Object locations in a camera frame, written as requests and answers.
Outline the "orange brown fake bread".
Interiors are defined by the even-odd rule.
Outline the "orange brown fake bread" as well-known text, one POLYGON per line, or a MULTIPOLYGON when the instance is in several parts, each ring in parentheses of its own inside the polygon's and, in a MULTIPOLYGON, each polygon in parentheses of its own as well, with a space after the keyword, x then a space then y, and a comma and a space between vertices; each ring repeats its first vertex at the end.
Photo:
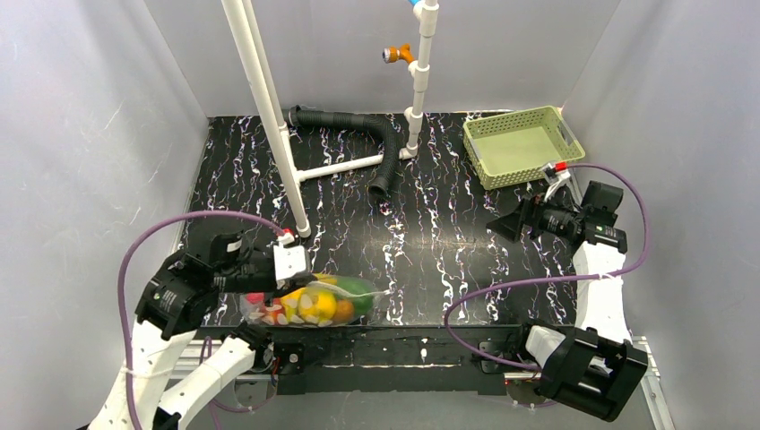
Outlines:
POLYGON ((340 299, 336 302, 335 312, 332 316, 334 325, 351 323, 355 319, 355 307, 350 300, 340 299))

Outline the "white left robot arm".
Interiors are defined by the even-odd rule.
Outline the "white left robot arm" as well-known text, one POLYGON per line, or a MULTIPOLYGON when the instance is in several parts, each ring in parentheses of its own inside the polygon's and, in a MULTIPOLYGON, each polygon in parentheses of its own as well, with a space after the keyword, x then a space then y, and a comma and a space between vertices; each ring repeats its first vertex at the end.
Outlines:
POLYGON ((185 429, 228 384, 275 363, 271 333, 242 322, 172 388, 168 381, 222 293, 283 297, 312 279, 306 249, 279 236, 273 249, 245 248, 241 234, 216 236, 205 251, 180 249, 148 281, 125 342, 125 361, 90 429, 185 429))

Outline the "clear zip top bag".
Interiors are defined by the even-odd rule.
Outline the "clear zip top bag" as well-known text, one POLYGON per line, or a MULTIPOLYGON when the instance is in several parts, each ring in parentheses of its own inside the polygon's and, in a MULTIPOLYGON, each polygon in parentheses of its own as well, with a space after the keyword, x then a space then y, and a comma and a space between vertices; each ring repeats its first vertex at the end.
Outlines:
POLYGON ((338 327, 359 322, 389 293, 365 279, 317 273, 315 280, 283 297, 265 301, 262 293, 247 293, 240 297, 239 305, 244 320, 252 324, 338 327))

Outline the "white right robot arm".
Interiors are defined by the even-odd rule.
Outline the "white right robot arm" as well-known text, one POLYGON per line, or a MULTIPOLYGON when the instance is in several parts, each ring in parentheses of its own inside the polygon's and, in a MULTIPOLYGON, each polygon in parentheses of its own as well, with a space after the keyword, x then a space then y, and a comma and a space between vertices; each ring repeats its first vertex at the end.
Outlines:
POLYGON ((547 232, 572 246, 581 276, 574 327, 561 332, 533 324, 524 349, 540 367, 540 396, 608 422, 618 417, 648 368, 646 353, 635 348, 628 331, 623 280, 616 274, 628 250, 626 232, 615 226, 623 196, 618 187, 592 181, 576 207, 538 194, 487 224, 511 242, 530 228, 533 237, 547 232))

